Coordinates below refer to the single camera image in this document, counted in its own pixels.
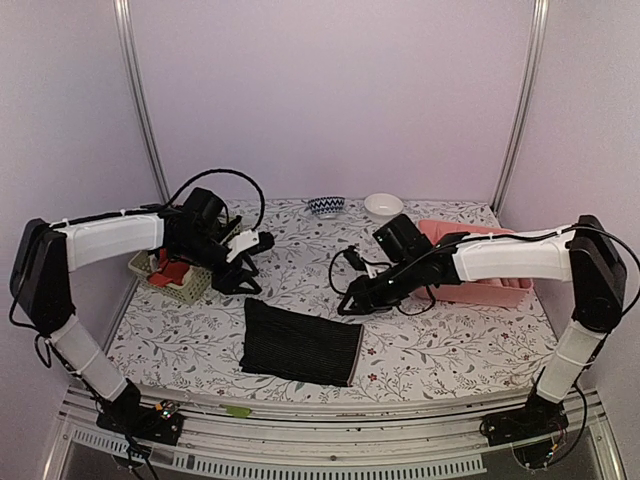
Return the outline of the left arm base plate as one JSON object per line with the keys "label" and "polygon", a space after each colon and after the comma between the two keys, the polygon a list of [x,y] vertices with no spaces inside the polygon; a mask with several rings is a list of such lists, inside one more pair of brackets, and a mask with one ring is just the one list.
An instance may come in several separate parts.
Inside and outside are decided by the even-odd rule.
{"label": "left arm base plate", "polygon": [[96,425],[104,430],[135,440],[176,446],[182,434],[185,417],[161,406],[134,405],[119,409],[108,405],[98,414]]}

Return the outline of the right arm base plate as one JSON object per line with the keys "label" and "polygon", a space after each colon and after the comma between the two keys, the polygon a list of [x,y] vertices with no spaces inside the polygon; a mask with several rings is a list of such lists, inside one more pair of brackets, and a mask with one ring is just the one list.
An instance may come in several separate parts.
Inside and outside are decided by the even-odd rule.
{"label": "right arm base plate", "polygon": [[488,440],[490,446],[497,446],[558,433],[568,425],[562,408],[547,411],[542,407],[521,407],[484,416],[479,433]]}

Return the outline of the black striped underwear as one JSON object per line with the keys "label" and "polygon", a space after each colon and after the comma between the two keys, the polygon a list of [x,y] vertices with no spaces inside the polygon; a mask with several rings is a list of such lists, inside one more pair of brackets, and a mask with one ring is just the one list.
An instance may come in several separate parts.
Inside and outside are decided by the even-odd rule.
{"label": "black striped underwear", "polygon": [[316,385],[349,387],[364,327],[305,315],[248,298],[241,370]]}

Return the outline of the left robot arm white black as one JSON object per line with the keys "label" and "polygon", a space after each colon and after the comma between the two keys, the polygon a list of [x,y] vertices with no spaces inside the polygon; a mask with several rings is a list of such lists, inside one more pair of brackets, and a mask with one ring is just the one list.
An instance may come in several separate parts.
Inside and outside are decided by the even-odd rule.
{"label": "left robot arm white black", "polygon": [[219,221],[226,204],[190,178],[184,202],[172,196],[163,204],[64,219],[30,220],[24,228],[10,277],[11,307],[26,315],[22,327],[36,334],[35,349],[45,366],[59,361],[100,401],[128,434],[148,426],[138,388],[109,360],[80,323],[72,301],[72,272],[125,254],[164,251],[211,274],[211,286],[224,295],[258,294],[258,269],[252,258],[269,250],[274,237],[261,229],[266,200],[259,200],[255,224],[244,231],[233,219]]}

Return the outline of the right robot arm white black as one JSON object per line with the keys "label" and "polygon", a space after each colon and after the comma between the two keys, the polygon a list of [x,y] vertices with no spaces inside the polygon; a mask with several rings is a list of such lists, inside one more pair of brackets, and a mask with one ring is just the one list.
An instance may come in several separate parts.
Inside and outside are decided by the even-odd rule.
{"label": "right robot arm white black", "polygon": [[537,436],[607,336],[632,308],[625,300],[627,269],[622,241],[593,215],[556,229],[525,233],[455,232],[433,244],[405,214],[373,234],[392,265],[353,280],[338,306],[341,315],[386,312],[420,287],[461,285],[486,279],[570,282],[574,311],[559,343],[517,415],[517,427]]}

